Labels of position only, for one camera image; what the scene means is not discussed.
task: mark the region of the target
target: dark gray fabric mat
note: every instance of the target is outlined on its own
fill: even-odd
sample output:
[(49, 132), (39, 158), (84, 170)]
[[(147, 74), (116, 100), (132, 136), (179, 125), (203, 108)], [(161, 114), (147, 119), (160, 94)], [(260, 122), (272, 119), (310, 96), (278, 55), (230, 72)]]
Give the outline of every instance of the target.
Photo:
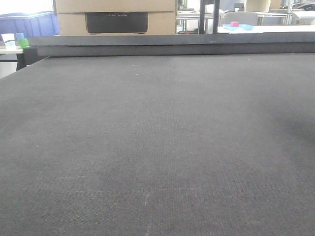
[(313, 236), (315, 56), (45, 59), (0, 80), (0, 236)]

